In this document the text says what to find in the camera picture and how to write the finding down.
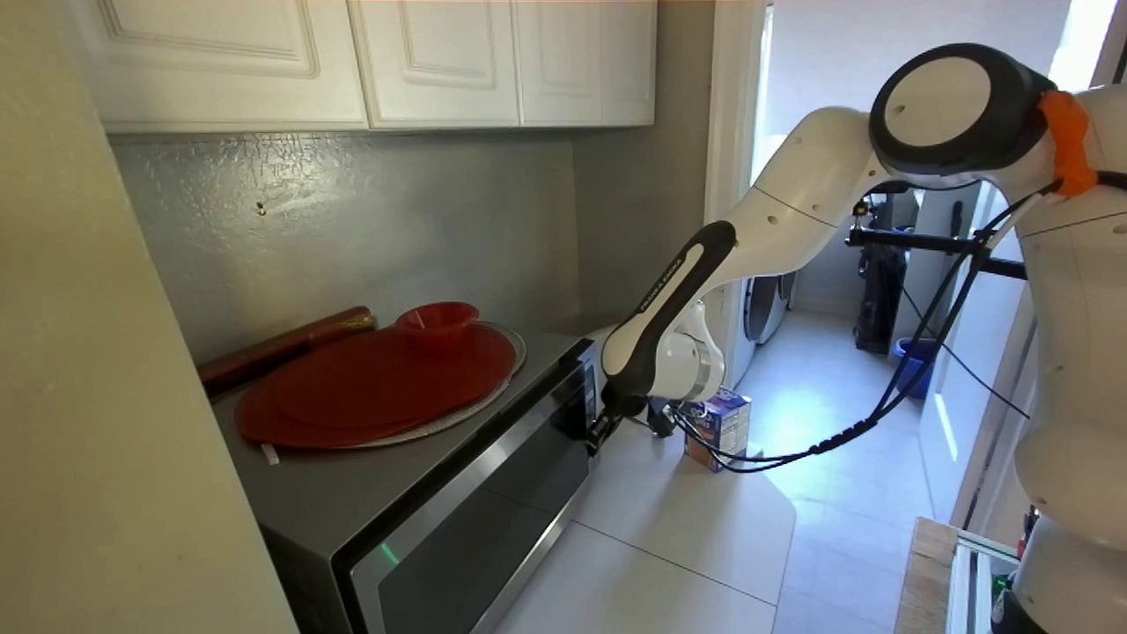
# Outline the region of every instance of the oven window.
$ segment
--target oven window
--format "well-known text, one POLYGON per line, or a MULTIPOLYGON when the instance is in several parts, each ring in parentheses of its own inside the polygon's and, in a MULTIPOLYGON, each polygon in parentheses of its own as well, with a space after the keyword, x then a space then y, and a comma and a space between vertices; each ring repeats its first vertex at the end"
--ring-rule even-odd
POLYGON ((470 631, 586 472, 585 442, 545 418, 379 586, 389 634, 470 631))

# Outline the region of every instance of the oven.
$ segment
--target oven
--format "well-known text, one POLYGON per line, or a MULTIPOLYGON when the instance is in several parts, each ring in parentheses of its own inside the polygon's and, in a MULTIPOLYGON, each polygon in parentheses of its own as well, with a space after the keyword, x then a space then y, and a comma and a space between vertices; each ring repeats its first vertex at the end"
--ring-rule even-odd
POLYGON ((521 369, 470 418, 427 439, 266 458, 213 402, 234 472, 301 631, 490 631, 586 476, 593 347, 515 333, 521 369))

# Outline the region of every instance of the kitchen wall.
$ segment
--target kitchen wall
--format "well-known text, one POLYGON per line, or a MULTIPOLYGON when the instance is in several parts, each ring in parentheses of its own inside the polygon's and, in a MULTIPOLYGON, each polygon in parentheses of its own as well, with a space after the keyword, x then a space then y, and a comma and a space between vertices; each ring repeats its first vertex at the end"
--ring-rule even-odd
POLYGON ((573 141, 582 311, 626 313, 704 222, 712 0, 663 0, 657 122, 573 141))
POLYGON ((120 135, 146 249, 193 360, 367 304, 490 319, 576 313, 563 135, 120 135))

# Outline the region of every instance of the oven door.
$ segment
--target oven door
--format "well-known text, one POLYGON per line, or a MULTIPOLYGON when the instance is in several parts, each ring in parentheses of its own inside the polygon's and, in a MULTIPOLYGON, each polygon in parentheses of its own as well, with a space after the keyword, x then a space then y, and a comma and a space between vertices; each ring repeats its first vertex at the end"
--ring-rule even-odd
POLYGON ((549 386, 389 535, 338 566, 356 631, 485 631, 558 535, 586 476, 585 361, 549 386))

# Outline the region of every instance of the wall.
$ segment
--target wall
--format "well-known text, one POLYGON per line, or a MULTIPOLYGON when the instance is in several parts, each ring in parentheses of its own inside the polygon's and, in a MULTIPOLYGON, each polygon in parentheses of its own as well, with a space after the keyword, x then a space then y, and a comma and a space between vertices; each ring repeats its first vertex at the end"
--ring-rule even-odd
POLYGON ((573 141, 576 270, 586 317, 618 317, 704 222, 712 2, 663 0, 657 122, 573 141))
POLYGON ((0 2, 0 631, 295 631, 62 23, 0 2))
POLYGON ((552 135, 112 138, 193 360, 367 304, 576 313, 569 141, 552 135))

